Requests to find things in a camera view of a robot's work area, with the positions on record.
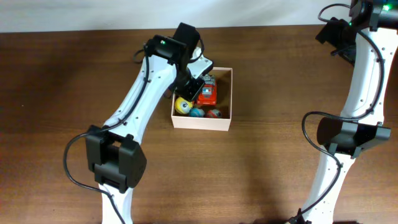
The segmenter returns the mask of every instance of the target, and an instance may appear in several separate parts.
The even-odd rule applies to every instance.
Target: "yellow ball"
[[[182,97],[178,97],[175,101],[175,110],[180,114],[187,114],[192,109],[192,103],[184,100]]]

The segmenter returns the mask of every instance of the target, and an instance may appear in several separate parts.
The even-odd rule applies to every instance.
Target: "white box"
[[[205,110],[219,109],[223,118],[192,118],[175,112],[175,95],[173,94],[172,121],[174,128],[204,129],[228,131],[232,118],[232,68],[214,67],[209,73],[216,77],[217,105],[201,106]]]

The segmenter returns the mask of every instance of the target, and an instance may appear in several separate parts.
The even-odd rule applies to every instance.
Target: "brown wooden surface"
[[[315,39],[320,26],[200,29],[205,55],[234,69],[229,132],[174,129],[162,99],[146,129],[148,165],[134,190],[137,223],[249,223],[286,219],[302,206],[319,154],[302,136],[310,110],[338,114],[353,68]],[[132,53],[154,34],[119,30],[0,34],[1,223],[99,223],[101,196],[62,169],[67,141],[112,115],[140,65]],[[398,219],[398,68],[385,102],[391,140],[351,168],[335,220]],[[308,122],[313,134],[318,118]],[[83,142],[68,161],[95,185]]]

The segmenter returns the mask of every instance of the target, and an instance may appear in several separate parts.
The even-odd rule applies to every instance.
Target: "small ball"
[[[192,109],[192,103],[182,97],[178,97],[175,101],[175,110],[180,114],[187,114]]]
[[[192,110],[189,112],[189,116],[194,118],[202,118],[205,116],[205,111],[200,108],[192,108]]]
[[[221,112],[218,109],[214,109],[214,110],[207,112],[206,117],[207,118],[222,118],[223,115],[221,114]]]

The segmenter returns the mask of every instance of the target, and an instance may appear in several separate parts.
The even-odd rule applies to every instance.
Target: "red toy car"
[[[217,85],[214,76],[205,75],[202,77],[205,81],[201,93],[198,96],[198,105],[216,105],[217,102]]]

